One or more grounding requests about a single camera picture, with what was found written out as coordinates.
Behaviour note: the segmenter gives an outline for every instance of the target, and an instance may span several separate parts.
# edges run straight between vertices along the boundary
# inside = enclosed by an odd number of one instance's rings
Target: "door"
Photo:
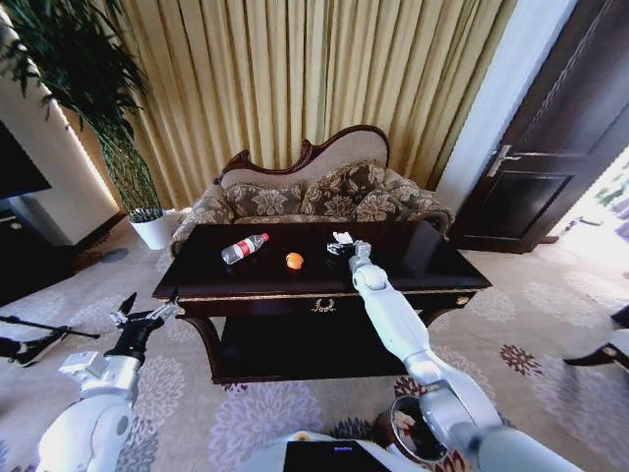
[[[532,251],[629,143],[629,1],[578,2],[450,237]]]

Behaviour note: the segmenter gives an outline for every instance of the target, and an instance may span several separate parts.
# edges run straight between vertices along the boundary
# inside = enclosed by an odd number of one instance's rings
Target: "curtain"
[[[283,168],[301,140],[374,124],[389,166],[433,188],[516,0],[125,0],[149,83],[136,145],[165,207],[248,148]]]

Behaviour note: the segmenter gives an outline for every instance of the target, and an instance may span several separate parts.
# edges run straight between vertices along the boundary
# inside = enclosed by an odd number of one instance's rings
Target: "floral carpet pattern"
[[[4,316],[102,334],[68,336],[29,369],[0,362],[0,472],[33,470],[39,438],[77,399],[77,387],[56,372],[64,359],[112,347],[108,314],[132,292],[136,310],[157,305],[150,294],[170,264],[167,250],[150,251],[125,220],[89,251],[89,264],[77,265],[74,277],[0,308]],[[579,467],[629,470],[626,374],[614,365],[562,362],[592,352],[614,329],[609,316],[629,304],[629,265],[584,253],[570,237],[522,256],[464,254],[494,287],[429,328],[436,354],[467,372],[505,422]],[[43,334],[0,324],[0,335],[19,340]],[[138,420],[120,472],[231,472],[254,450],[303,429],[369,439],[373,421],[397,396],[426,392],[408,377],[213,385],[199,336],[176,320],[147,347]],[[471,470],[456,450],[425,467]]]

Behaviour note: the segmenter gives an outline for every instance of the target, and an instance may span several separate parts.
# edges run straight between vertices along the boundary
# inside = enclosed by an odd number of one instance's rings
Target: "throw pillow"
[[[427,209],[432,205],[432,192],[423,190],[409,179],[396,179],[384,187],[393,198],[414,211]]]
[[[302,214],[349,216],[365,196],[382,186],[384,167],[371,161],[353,162],[328,172],[306,190]]]
[[[264,188],[253,184],[235,184],[225,192],[227,203],[241,218],[246,216],[274,216],[295,214],[302,203],[299,184],[281,189]]]
[[[408,209],[388,192],[377,189],[370,192],[352,211],[353,221],[402,221]]]

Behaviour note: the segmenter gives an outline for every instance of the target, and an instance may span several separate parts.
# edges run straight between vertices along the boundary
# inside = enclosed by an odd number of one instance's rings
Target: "coffee table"
[[[178,290],[178,318],[198,330],[215,384],[405,374],[377,337],[347,263],[326,252],[333,231],[372,244],[372,261],[426,325],[491,286],[424,221],[199,225],[153,297]],[[221,260],[223,248],[263,232],[270,239],[257,253],[231,266]],[[286,266],[290,252],[304,257],[301,270]],[[222,336],[214,317],[225,317]]]

